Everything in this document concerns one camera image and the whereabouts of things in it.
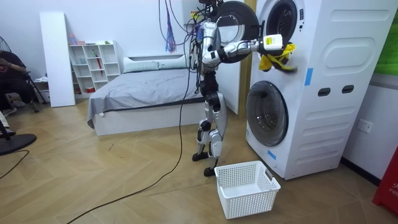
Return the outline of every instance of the mattress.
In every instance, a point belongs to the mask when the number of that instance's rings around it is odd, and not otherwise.
[[[88,100],[87,124],[94,128],[95,114],[181,103],[187,90],[188,70],[125,73],[97,90]],[[196,90],[196,73],[190,74],[187,102],[204,101]]]

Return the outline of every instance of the green wall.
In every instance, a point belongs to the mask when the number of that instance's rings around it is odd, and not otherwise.
[[[392,21],[374,73],[398,76],[398,13]]]

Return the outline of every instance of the power cord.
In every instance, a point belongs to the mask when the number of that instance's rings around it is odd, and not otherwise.
[[[131,196],[133,196],[133,195],[135,195],[135,194],[138,194],[138,193],[140,193],[140,192],[143,192],[143,191],[147,190],[148,188],[154,186],[154,185],[157,184],[159,181],[161,181],[161,180],[163,179],[163,177],[165,177],[166,175],[171,174],[171,173],[175,170],[175,168],[177,168],[178,164],[179,164],[180,161],[181,161],[182,149],[183,149],[183,146],[182,146],[182,134],[181,134],[182,106],[183,106],[183,104],[184,104],[185,98],[187,97],[187,93],[188,93],[188,90],[189,90],[190,74],[191,74],[191,71],[188,70],[188,84],[187,84],[187,90],[185,90],[185,94],[184,94],[184,97],[183,97],[182,102],[181,102],[181,107],[180,107],[180,121],[179,121],[179,124],[178,124],[178,130],[180,131],[181,150],[180,150],[180,157],[178,158],[178,161],[177,161],[176,165],[174,166],[174,168],[173,168],[171,171],[169,171],[169,172],[167,172],[166,174],[164,174],[159,180],[157,180],[156,182],[154,182],[152,185],[150,185],[150,186],[148,186],[148,187],[146,187],[146,188],[144,188],[144,189],[138,190],[138,191],[136,191],[136,192],[134,192],[134,193],[131,193],[131,194],[129,194],[129,195],[126,195],[126,196],[117,198],[117,199],[115,199],[115,200],[112,200],[112,201],[110,201],[110,202],[107,202],[107,203],[105,203],[105,204],[98,205],[97,207],[94,207],[94,208],[92,208],[92,209],[90,209],[90,210],[88,210],[88,211],[82,213],[81,215],[77,216],[76,218],[74,218],[73,220],[71,220],[70,222],[68,222],[67,224],[73,223],[73,222],[76,221],[78,218],[82,217],[83,215],[86,215],[87,213],[92,212],[93,210],[96,210],[97,208],[101,208],[101,207],[103,207],[103,206],[107,206],[107,205],[109,205],[109,204],[112,204],[112,203],[114,203],[114,202],[120,201],[120,200],[125,199],[125,198],[128,198],[128,197],[131,197]]]
[[[14,170],[15,167],[17,167],[17,166],[22,162],[22,160],[25,159],[25,157],[30,153],[29,150],[20,150],[20,151],[16,151],[16,152],[9,153],[9,154],[7,154],[7,155],[10,155],[10,154],[13,154],[13,153],[17,153],[17,152],[26,152],[26,154],[24,155],[24,157],[22,157],[22,159],[20,159],[20,160],[17,162],[17,164],[15,164],[15,166],[14,166],[13,168],[11,168],[11,170],[9,170],[9,171],[6,172],[4,175],[2,175],[2,176],[0,177],[0,179],[2,179],[3,177],[7,176],[7,174],[9,174],[12,170]]]

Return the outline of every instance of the colorful wires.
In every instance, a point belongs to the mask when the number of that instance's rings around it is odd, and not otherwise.
[[[165,0],[164,3],[166,4],[166,10],[167,10],[167,38],[166,38],[166,51],[173,53],[177,50],[176,45],[175,45],[175,39],[173,35],[173,27],[172,23],[170,21],[170,13],[169,13],[169,7],[167,7],[167,1]]]

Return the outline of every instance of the bed frame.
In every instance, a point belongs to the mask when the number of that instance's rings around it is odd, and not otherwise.
[[[176,60],[181,60],[181,57],[184,57],[184,55],[138,55],[124,58],[123,60],[172,63]],[[181,104],[122,111],[109,111],[96,114],[93,118],[93,124],[95,131],[99,136],[174,127],[179,125],[180,107]],[[204,102],[184,104],[182,109],[181,125],[198,124],[199,121],[205,117]]]

